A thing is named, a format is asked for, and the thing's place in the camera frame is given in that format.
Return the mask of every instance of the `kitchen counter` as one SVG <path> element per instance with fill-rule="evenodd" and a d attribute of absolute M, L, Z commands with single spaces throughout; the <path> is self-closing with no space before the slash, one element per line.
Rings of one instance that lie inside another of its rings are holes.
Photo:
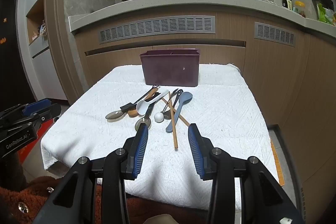
<path fill-rule="evenodd" d="M 304 18 L 291 10 L 262 0 L 128 0 L 103 8 L 91 14 L 69 16 L 68 20 L 70 30 L 73 32 L 99 20 L 120 15 L 122 13 L 145 8 L 187 4 L 224 5 L 255 10 L 286 19 L 305 28 L 336 38 L 336 27 L 317 20 Z"/>

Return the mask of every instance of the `wooden chopstick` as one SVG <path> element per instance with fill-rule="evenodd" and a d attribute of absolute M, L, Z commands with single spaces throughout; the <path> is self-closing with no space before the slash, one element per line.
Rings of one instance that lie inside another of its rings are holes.
<path fill-rule="evenodd" d="M 170 108 L 170 115 L 171 115 L 171 123 L 172 123 L 172 126 L 173 126 L 174 148 L 177 149 L 177 148 L 179 148 L 179 146 L 177 145 L 177 136 L 176 136 L 175 121 L 174 121 L 174 112 L 173 112 L 173 105 L 171 103 L 170 92 L 168 92 L 168 95 L 169 95 L 169 108 Z"/>
<path fill-rule="evenodd" d="M 184 119 L 183 116 L 182 116 L 181 114 L 180 114 L 178 117 L 182 120 L 182 122 L 184 122 L 184 124 L 185 124 L 187 127 L 190 126 L 190 123 L 188 123 L 187 120 Z"/>

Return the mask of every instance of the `white towel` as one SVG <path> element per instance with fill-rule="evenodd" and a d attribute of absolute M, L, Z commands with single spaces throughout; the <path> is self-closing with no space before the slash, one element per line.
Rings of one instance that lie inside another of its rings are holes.
<path fill-rule="evenodd" d="M 79 98 L 49 129 L 41 141 L 44 167 L 56 161 L 72 166 L 80 156 L 97 159 L 122 147 L 135 136 L 139 117 L 108 122 L 105 116 L 134 102 L 151 87 L 145 85 L 141 66 L 117 67 Z M 176 87 L 161 87 L 159 92 Z M 197 87 L 182 87 L 193 99 L 181 115 L 196 123 L 203 137 L 233 157 L 258 157 L 278 181 L 270 138 L 254 97 L 233 65 L 199 65 Z M 162 100 L 154 106 L 141 173 L 125 181 L 127 193 L 159 202 L 207 209 L 212 181 L 197 175 L 188 141 L 188 128 L 179 119 L 176 125 L 178 151 L 172 133 L 165 128 L 170 120 L 154 121 L 162 111 Z M 235 179 L 236 210 L 241 210 L 239 180 Z"/>

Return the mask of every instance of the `white spoon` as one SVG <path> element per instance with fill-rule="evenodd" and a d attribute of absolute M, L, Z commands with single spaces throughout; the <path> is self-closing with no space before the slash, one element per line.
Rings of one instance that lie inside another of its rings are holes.
<path fill-rule="evenodd" d="M 156 102 L 157 100 L 160 100 L 162 97 L 166 96 L 168 94 L 168 90 L 165 90 L 163 93 L 161 93 L 159 96 L 156 96 L 154 99 L 146 102 L 145 100 L 141 100 L 136 105 L 136 110 L 139 113 L 139 115 L 145 115 L 146 111 L 151 103 Z"/>

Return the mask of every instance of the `floor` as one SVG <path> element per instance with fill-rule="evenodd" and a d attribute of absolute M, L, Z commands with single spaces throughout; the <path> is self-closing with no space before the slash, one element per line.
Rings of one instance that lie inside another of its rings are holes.
<path fill-rule="evenodd" d="M 69 108 L 69 106 L 62 106 L 61 115 Z M 283 148 L 280 145 L 280 142 L 276 136 L 274 130 L 269 130 L 269 135 L 273 141 L 273 144 L 276 148 L 280 166 L 283 172 L 283 178 L 285 180 L 285 185 L 282 187 L 286 194 L 289 196 L 293 204 L 296 206 L 296 198 L 295 198 L 295 191 L 293 186 L 292 177 L 290 174 L 289 167 L 286 162 L 286 158 L 283 152 Z M 29 155 L 27 156 L 26 160 L 22 164 L 24 169 L 24 174 L 26 176 L 27 181 L 31 181 L 40 176 L 51 176 L 54 178 L 58 178 L 54 174 L 44 170 L 43 168 L 43 161 L 41 155 L 41 139 L 36 143 L 34 148 L 31 150 Z"/>
<path fill-rule="evenodd" d="M 69 106 L 62 105 L 61 115 L 69 108 Z M 54 178 L 59 178 L 58 176 L 44 170 L 43 160 L 41 154 L 41 139 L 34 145 L 33 149 L 28 154 L 25 161 L 22 163 L 24 175 L 26 177 L 27 182 L 32 181 L 33 179 L 41 176 L 50 176 Z"/>

